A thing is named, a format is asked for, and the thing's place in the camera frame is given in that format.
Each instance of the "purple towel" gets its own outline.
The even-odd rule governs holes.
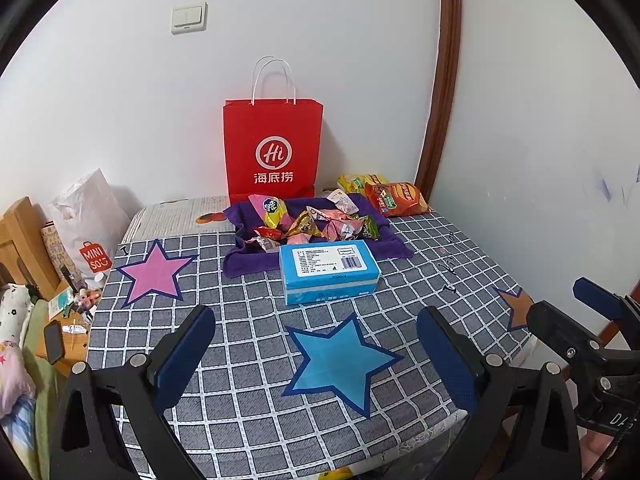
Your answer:
[[[378,240],[365,240],[371,254],[377,260],[386,258],[411,258],[414,253],[402,243],[402,240],[389,227],[389,220],[383,217],[369,201],[358,193],[349,195],[360,209],[361,215],[373,215],[380,230]],[[292,198],[284,201],[289,214],[296,218],[306,206],[316,209],[336,209],[335,204],[326,198]],[[238,202],[225,209],[227,219],[236,226],[236,246],[231,249],[222,262],[222,270],[229,278],[275,270],[280,268],[278,253],[265,253],[260,248],[247,245],[245,240],[255,237],[254,228],[264,225],[254,206],[250,202]],[[324,238],[315,237],[311,242],[325,242]]]

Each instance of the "white pillow with black print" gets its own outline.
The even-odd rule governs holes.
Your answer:
[[[11,341],[20,348],[31,319],[33,304],[25,285],[10,283],[0,287],[0,341]]]

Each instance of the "table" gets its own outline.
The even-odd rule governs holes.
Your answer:
[[[119,366],[149,352],[194,305],[206,304],[220,325],[182,399],[164,413],[204,476],[317,479],[344,468],[334,477],[348,478],[389,462],[466,415],[417,340],[420,309],[437,306],[483,353],[509,361],[530,339],[523,329],[507,332],[510,308],[496,290],[516,294],[518,285],[449,221],[433,212],[392,219],[392,225],[415,256],[380,261],[374,295],[305,306],[285,306],[277,270],[233,279],[222,274],[233,234],[167,238],[169,256],[199,254],[178,275],[183,301],[150,294],[122,309],[131,283],[112,272],[95,315],[88,363]],[[121,246],[114,265],[142,261],[151,243]],[[366,340],[405,356],[373,377],[371,417],[332,393],[281,396],[302,360],[284,327],[326,333],[352,312]],[[154,478],[126,414],[114,409],[137,470]]]
[[[60,294],[63,290],[68,287],[66,282],[61,282],[60,286],[56,290],[56,296]],[[69,313],[69,317],[63,317],[63,312],[59,312],[56,314],[53,319],[57,319],[60,322],[61,326],[65,325],[73,325],[78,324],[84,326],[84,320],[82,320],[82,315],[78,314],[76,311],[72,310]],[[45,323],[45,326],[52,320],[48,320]],[[85,361],[87,356],[87,348],[89,343],[89,335],[88,334],[68,334],[66,332],[62,333],[62,342],[65,347],[65,356],[60,359],[60,361],[56,362],[53,366],[56,370],[58,370],[65,377],[69,377],[71,373],[71,368],[74,364]],[[36,347],[36,355],[37,357],[41,357],[45,361],[47,359],[47,348],[44,343],[44,332],[40,335],[38,339],[38,346]]]

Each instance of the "light switch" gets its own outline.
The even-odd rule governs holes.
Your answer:
[[[203,30],[206,19],[207,3],[174,7],[171,15],[172,34]]]

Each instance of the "white circle logo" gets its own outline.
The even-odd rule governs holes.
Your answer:
[[[279,170],[291,160],[292,149],[289,141],[282,137],[267,137],[255,149],[255,160],[265,170]]]

